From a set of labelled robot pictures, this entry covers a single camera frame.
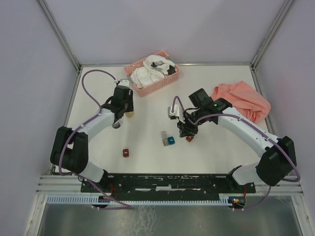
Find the white bottle cap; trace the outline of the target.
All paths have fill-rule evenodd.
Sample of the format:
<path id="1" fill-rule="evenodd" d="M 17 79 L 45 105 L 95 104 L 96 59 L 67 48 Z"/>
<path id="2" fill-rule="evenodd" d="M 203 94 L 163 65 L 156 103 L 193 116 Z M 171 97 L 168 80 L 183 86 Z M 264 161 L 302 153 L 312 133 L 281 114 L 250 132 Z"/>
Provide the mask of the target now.
<path id="1" fill-rule="evenodd" d="M 118 121 L 118 122 L 112 124 L 112 127 L 113 127 L 114 129 L 118 129 L 118 128 L 121 127 L 121 123 Z"/>

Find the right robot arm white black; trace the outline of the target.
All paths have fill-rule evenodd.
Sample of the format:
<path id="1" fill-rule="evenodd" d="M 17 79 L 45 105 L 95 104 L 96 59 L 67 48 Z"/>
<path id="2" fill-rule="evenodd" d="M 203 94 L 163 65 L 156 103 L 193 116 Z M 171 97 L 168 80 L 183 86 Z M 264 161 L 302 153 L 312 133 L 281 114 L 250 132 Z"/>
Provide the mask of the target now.
<path id="1" fill-rule="evenodd" d="M 288 136 L 279 138 L 244 117 L 233 105 L 223 98 L 213 100 L 204 89 L 189 96 L 192 108 L 185 109 L 178 96 L 168 107 L 168 117 L 177 119 L 180 137 L 195 136 L 200 125 L 213 122 L 245 142 L 260 158 L 254 164 L 239 166 L 231 171 L 226 179 L 226 188 L 238 192 L 245 184 L 262 181 L 276 186 L 280 181 L 290 180 L 287 175 L 294 171 L 299 182 L 301 176 L 297 170 L 294 142 Z"/>

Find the grey pill box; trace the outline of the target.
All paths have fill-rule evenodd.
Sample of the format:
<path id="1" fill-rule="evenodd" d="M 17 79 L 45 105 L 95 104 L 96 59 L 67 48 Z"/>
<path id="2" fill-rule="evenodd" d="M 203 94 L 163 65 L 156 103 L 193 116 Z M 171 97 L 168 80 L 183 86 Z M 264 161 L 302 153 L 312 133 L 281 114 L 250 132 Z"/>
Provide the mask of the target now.
<path id="1" fill-rule="evenodd" d="M 162 138 L 163 145 L 168 146 L 169 141 L 168 141 L 168 135 L 166 131 L 161 131 L 161 138 Z"/>

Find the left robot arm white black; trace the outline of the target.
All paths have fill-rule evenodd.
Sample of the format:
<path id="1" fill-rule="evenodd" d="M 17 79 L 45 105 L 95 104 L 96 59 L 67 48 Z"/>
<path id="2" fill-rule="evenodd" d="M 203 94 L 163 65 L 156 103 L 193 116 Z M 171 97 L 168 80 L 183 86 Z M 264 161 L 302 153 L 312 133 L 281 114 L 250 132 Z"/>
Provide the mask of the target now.
<path id="1" fill-rule="evenodd" d="M 105 128 L 118 129 L 126 113 L 134 111 L 133 91 L 116 86 L 113 96 L 101 105 L 101 111 L 76 128 L 60 127 L 55 136 L 50 162 L 92 181 L 99 192 L 109 186 L 108 173 L 89 160 L 89 142 Z"/>

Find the glass pill bottle yellow pills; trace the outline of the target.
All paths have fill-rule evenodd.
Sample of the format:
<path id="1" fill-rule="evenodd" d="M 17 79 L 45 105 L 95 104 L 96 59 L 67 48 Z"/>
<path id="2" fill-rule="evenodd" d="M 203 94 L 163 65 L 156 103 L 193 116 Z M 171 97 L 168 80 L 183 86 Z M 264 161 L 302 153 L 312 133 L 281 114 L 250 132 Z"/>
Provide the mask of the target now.
<path id="1" fill-rule="evenodd" d="M 127 118 L 132 118 L 132 117 L 134 116 L 134 112 L 126 112 L 126 113 L 125 113 L 125 116 L 126 116 Z"/>

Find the teal pill box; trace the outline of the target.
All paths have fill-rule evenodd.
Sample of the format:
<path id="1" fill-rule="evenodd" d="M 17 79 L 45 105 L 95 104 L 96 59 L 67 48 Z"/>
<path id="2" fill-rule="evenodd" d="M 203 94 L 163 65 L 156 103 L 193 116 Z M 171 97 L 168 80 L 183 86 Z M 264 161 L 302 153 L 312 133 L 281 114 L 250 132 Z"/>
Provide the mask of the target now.
<path id="1" fill-rule="evenodd" d="M 175 144 L 175 139 L 173 136 L 168 137 L 167 140 L 168 140 L 169 145 Z"/>

